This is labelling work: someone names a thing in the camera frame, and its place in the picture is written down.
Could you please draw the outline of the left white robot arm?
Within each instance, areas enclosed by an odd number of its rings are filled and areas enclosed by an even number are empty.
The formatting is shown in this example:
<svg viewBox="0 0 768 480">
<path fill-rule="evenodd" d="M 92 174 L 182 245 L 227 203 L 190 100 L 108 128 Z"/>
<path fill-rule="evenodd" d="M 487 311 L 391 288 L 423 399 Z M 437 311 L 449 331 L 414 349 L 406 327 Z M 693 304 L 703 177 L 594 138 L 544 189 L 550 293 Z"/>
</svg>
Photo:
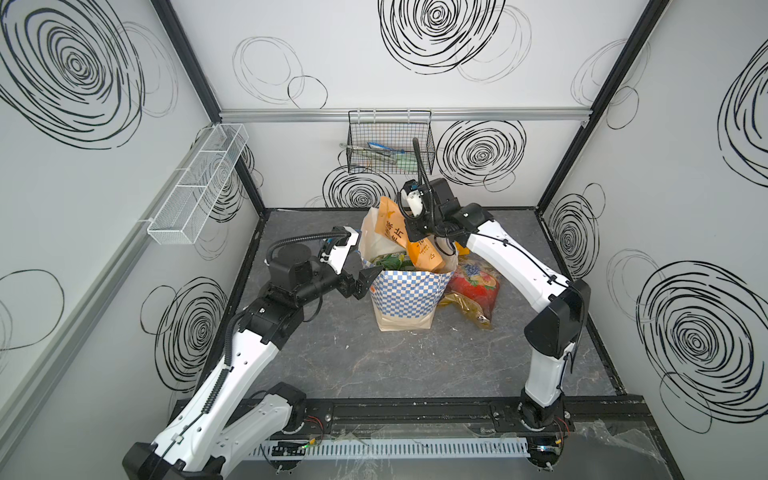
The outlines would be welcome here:
<svg viewBox="0 0 768 480">
<path fill-rule="evenodd" d="M 344 269 L 359 232 L 348 226 L 290 237 L 269 246 L 269 281 L 224 330 L 216 367 L 183 410 L 150 443 L 135 443 L 122 466 L 131 479 L 225 479 L 278 432 L 304 424 L 306 395 L 284 382 L 267 390 L 241 417 L 235 412 L 249 387 L 304 324 L 304 308 L 336 291 L 362 299 L 381 270 Z"/>
</svg>

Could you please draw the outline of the green pouch in basket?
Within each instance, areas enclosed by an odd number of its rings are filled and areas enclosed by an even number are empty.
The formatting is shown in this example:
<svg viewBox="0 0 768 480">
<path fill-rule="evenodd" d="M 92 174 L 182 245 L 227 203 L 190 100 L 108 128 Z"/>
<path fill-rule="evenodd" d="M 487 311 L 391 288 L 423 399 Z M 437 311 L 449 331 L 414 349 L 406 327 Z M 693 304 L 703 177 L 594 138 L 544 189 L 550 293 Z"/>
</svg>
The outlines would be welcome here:
<svg viewBox="0 0 768 480">
<path fill-rule="evenodd" d="M 434 163 L 432 152 L 421 154 L 422 165 L 426 170 L 431 169 Z M 418 171 L 418 162 L 416 154 L 412 151 L 395 152 L 389 156 L 389 165 L 396 172 L 401 174 L 416 173 Z"/>
</svg>

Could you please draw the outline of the black corner frame post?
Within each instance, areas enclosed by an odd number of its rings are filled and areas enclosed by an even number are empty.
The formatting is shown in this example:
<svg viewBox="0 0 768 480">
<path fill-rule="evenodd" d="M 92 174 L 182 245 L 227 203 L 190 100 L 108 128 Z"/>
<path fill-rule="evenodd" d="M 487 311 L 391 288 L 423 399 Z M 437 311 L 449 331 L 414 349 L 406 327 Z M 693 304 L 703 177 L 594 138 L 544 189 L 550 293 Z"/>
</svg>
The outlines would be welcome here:
<svg viewBox="0 0 768 480">
<path fill-rule="evenodd" d="M 221 107 L 203 72 L 200 62 L 198 61 L 172 3 L 168 0 L 151 0 L 150 3 L 184 68 L 208 119 L 213 123 L 219 123 L 222 120 Z M 235 171 L 237 172 L 238 178 L 244 186 L 256 213 L 260 218 L 267 219 L 269 217 L 268 209 L 266 208 L 245 163 L 238 160 L 235 165 Z"/>
</svg>

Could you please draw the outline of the right black corner post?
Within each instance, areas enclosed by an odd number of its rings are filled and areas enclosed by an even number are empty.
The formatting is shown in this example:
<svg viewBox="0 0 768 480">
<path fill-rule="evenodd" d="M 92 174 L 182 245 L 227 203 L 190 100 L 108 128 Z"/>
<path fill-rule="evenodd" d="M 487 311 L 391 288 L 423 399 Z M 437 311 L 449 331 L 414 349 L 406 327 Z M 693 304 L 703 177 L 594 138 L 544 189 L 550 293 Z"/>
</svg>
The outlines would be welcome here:
<svg viewBox="0 0 768 480">
<path fill-rule="evenodd" d="M 644 8 L 639 20 L 635 24 L 624 47 L 618 55 L 607 78 L 598 91 L 592 105 L 592 114 L 584 126 L 581 126 L 573 137 L 562 160 L 551 177 L 540 200 L 536 205 L 538 213 L 543 213 L 550 206 L 560 187 L 565 182 L 571 169 L 575 165 L 588 140 L 596 130 L 602 115 L 607 110 L 613 96 L 630 68 L 634 65 L 642 48 L 647 43 L 660 18 L 671 3 L 670 0 L 651 0 Z"/>
</svg>

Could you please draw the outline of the clear acrylic wall shelf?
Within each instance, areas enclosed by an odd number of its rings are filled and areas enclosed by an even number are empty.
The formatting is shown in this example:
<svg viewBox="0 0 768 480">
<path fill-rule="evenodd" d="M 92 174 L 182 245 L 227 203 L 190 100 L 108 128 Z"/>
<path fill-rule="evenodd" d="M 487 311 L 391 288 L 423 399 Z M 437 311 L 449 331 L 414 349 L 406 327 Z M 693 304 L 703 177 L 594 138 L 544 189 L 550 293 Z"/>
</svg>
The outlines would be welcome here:
<svg viewBox="0 0 768 480">
<path fill-rule="evenodd" d="M 190 160 L 147 227 L 163 246 L 190 245 L 200 236 L 249 135 L 239 123 L 217 123 L 202 129 Z"/>
</svg>

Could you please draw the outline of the orange potato chip bag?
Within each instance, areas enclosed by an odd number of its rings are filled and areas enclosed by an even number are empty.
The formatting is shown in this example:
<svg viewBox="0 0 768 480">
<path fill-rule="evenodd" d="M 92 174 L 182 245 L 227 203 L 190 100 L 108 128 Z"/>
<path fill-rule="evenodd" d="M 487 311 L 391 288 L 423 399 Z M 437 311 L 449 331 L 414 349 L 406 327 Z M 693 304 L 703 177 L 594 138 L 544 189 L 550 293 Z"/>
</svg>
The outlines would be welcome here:
<svg viewBox="0 0 768 480">
<path fill-rule="evenodd" d="M 405 217 L 398 205 L 388 197 L 380 198 L 375 232 L 404 247 L 417 270 L 438 272 L 445 266 L 445 260 L 429 237 L 410 239 Z"/>
</svg>

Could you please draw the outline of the red gold snack bag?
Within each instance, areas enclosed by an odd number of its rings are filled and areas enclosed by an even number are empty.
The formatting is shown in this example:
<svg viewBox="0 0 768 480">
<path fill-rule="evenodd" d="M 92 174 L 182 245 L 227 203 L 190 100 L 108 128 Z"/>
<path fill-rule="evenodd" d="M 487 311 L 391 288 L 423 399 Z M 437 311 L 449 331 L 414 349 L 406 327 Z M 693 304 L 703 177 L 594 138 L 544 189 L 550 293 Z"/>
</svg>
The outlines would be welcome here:
<svg viewBox="0 0 768 480">
<path fill-rule="evenodd" d="M 479 329 L 492 330 L 502 280 L 501 273 L 487 261 L 471 255 L 461 256 L 438 306 L 454 305 Z"/>
</svg>

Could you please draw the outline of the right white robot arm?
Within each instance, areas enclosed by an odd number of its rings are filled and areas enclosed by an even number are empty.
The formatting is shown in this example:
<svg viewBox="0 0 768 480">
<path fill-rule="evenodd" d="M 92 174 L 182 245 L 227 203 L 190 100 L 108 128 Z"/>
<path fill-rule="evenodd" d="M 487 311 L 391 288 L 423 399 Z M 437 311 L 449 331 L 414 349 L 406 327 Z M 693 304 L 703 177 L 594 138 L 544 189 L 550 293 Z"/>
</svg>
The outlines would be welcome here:
<svg viewBox="0 0 768 480">
<path fill-rule="evenodd" d="M 528 301 L 536 316 L 524 328 L 531 348 L 518 407 L 523 425 L 542 431 L 564 416 L 562 382 L 575 360 L 589 315 L 591 289 L 538 260 L 477 203 L 460 204 L 447 181 L 409 180 L 396 196 L 414 240 L 458 242 L 488 262 Z"/>
</svg>

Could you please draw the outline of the yellow snack bag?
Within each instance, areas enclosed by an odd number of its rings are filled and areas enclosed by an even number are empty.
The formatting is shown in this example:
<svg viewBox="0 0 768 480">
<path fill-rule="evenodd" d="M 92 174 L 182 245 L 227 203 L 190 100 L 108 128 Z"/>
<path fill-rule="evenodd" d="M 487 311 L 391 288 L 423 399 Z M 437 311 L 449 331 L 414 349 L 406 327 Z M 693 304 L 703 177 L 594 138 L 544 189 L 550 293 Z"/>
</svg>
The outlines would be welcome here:
<svg viewBox="0 0 768 480">
<path fill-rule="evenodd" d="M 453 242 L 453 246 L 454 246 L 454 248 L 455 248 L 456 254 L 457 254 L 459 257 L 467 256 L 467 255 L 469 255 L 469 254 L 471 253 L 471 251 L 470 251 L 468 248 L 466 248 L 466 247 L 462 246 L 462 245 L 461 245 L 459 242 L 457 242 L 457 241 L 454 241 L 454 242 Z"/>
</svg>

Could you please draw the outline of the green snack bag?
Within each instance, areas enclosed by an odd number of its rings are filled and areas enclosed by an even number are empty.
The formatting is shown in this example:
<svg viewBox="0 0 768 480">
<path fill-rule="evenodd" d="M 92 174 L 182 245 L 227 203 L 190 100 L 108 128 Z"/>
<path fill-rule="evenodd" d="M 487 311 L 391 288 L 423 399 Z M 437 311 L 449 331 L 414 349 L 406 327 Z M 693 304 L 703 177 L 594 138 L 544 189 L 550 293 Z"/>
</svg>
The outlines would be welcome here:
<svg viewBox="0 0 768 480">
<path fill-rule="evenodd" d="M 371 263 L 387 271 L 417 271 L 406 252 L 388 253 L 375 257 Z"/>
</svg>

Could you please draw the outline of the blue checkered paper bag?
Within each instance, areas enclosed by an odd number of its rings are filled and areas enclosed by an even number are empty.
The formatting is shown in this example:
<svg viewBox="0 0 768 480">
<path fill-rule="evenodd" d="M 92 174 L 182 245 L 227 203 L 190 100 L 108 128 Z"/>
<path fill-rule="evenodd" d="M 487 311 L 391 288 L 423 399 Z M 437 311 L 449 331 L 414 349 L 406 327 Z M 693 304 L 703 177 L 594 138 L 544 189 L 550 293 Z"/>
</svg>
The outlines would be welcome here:
<svg viewBox="0 0 768 480">
<path fill-rule="evenodd" d="M 398 244 L 375 232 L 378 209 L 371 207 L 361 226 L 359 252 L 363 266 L 373 267 L 374 259 L 395 251 Z M 437 272 L 383 270 L 369 288 L 374 316 L 382 332 L 428 330 L 439 301 L 457 266 L 458 254 L 445 259 Z"/>
</svg>

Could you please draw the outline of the blue item in basket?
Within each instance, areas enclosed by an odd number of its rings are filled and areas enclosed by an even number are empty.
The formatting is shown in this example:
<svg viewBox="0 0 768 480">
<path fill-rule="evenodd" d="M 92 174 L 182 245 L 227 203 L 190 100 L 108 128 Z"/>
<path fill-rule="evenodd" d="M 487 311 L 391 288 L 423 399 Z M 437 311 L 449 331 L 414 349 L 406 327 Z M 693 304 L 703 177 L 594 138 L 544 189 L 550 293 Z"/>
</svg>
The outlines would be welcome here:
<svg viewBox="0 0 768 480">
<path fill-rule="evenodd" d="M 380 153 L 383 153 L 383 154 L 399 153 L 399 150 L 397 150 L 397 149 L 394 149 L 392 147 L 388 147 L 388 146 L 385 146 L 385 145 L 381 145 L 381 144 L 375 143 L 375 142 L 369 142 L 368 143 L 368 148 L 371 149 L 372 151 L 380 152 Z"/>
</svg>

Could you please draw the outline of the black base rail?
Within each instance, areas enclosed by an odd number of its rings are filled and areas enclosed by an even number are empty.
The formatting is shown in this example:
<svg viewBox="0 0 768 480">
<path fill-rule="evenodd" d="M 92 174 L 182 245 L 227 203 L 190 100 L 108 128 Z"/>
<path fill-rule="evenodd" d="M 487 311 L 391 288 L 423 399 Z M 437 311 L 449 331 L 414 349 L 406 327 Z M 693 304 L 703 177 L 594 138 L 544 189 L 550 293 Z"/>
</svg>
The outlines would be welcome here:
<svg viewBox="0 0 768 480">
<path fill-rule="evenodd" d="M 629 429 L 659 430 L 644 399 L 637 395 L 570 396 L 542 431 L 523 425 L 517 397 L 309 399 L 304 426 L 296 433 L 278 431 L 273 440 L 328 437 L 344 427 L 468 424 L 497 434 L 555 436 L 574 434 L 578 424 L 601 421 L 610 433 Z"/>
</svg>

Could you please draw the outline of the aluminium wall rail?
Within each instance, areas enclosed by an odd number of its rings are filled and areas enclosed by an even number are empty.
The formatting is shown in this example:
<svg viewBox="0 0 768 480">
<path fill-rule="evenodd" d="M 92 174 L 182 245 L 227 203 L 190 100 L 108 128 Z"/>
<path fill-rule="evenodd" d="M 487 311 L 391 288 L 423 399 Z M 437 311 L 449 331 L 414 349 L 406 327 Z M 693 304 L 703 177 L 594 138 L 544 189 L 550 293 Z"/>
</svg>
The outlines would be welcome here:
<svg viewBox="0 0 768 480">
<path fill-rule="evenodd" d="M 322 108 L 322 109 L 229 109 L 223 121 L 234 123 L 308 123 L 371 121 L 578 121 L 590 119 L 587 107 L 450 107 L 450 108 Z"/>
</svg>

